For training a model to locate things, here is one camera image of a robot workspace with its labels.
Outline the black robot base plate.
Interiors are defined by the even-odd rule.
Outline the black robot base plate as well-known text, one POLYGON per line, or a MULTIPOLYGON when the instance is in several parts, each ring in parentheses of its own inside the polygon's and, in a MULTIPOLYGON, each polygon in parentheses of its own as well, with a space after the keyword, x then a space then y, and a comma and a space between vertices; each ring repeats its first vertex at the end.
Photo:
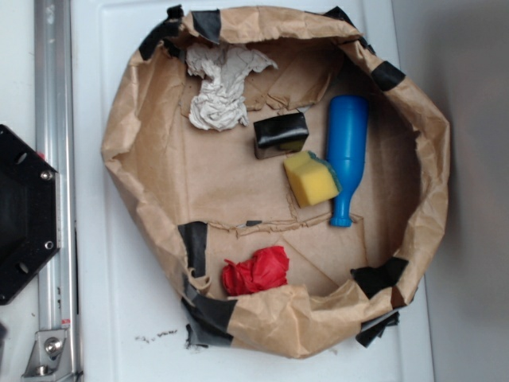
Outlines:
POLYGON ((1 126, 1 304, 11 303, 59 249, 58 173, 1 126))

